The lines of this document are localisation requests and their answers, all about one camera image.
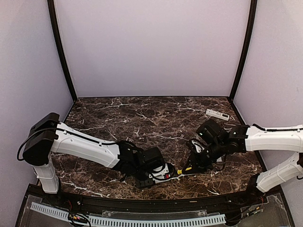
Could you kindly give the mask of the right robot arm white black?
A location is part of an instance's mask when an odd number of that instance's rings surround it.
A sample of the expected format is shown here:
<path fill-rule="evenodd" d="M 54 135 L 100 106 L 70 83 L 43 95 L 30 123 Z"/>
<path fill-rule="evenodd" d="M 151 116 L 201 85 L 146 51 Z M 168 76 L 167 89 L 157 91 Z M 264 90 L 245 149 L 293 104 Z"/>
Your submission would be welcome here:
<path fill-rule="evenodd" d="M 262 128 L 256 124 L 236 125 L 226 131 L 218 123 L 209 119 L 198 129 L 198 136 L 205 142 L 196 139 L 187 142 L 190 155 L 179 175 L 205 173 L 220 157 L 247 151 L 282 150 L 292 151 L 293 155 L 274 168 L 256 174 L 249 180 L 242 202 L 252 205 L 272 188 L 303 175 L 303 127 L 297 125 L 286 128 Z"/>

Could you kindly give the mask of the yellow handle screwdriver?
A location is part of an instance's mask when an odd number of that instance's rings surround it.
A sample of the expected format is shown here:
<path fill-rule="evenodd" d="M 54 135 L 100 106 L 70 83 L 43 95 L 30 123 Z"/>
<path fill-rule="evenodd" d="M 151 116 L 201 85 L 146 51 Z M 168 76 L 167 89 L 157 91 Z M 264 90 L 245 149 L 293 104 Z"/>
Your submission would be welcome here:
<path fill-rule="evenodd" d="M 189 172 L 191 169 L 192 169 L 192 167 L 188 167 L 186 169 L 178 169 L 177 174 L 178 175 L 185 174 L 185 173 Z"/>

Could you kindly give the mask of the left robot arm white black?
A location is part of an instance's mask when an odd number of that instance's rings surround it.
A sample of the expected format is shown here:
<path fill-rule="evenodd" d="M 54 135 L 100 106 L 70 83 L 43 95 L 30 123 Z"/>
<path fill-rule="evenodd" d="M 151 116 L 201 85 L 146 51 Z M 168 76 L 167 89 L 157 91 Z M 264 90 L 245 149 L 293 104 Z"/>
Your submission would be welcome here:
<path fill-rule="evenodd" d="M 51 153 L 63 153 L 93 161 L 136 179 L 137 187 L 149 187 L 171 177 L 169 165 L 158 148 L 144 150 L 132 142 L 101 140 L 79 132 L 50 113 L 30 129 L 28 138 L 17 151 L 17 160 L 30 164 L 48 198 L 56 206 L 67 202 L 59 190 Z"/>

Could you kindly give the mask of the grey remote control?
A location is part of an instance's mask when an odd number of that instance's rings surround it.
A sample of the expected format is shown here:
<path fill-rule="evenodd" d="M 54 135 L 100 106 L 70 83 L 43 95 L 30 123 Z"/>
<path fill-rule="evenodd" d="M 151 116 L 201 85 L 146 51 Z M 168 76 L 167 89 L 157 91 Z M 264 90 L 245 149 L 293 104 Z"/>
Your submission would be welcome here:
<path fill-rule="evenodd" d="M 164 181 L 171 180 L 173 177 L 175 177 L 175 175 L 176 175 L 176 170 L 173 169 L 173 170 L 170 171 L 168 174 L 165 174 L 165 175 L 164 175 L 163 180 L 164 180 Z"/>

